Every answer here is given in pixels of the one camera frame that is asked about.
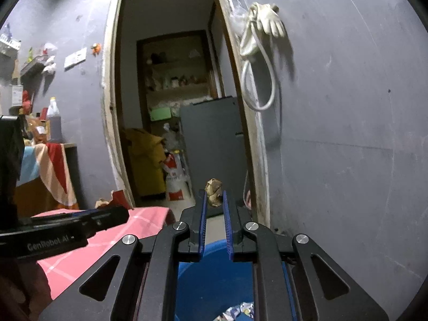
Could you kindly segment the person's left hand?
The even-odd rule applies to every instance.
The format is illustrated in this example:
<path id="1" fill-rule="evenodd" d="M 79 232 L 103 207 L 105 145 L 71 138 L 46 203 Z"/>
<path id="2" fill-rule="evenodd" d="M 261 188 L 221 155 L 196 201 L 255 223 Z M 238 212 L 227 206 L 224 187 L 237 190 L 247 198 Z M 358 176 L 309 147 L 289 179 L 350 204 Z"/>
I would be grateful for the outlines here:
<path id="1" fill-rule="evenodd" d="M 39 263 L 1 265 L 1 320 L 38 320 L 51 303 L 51 288 Z"/>

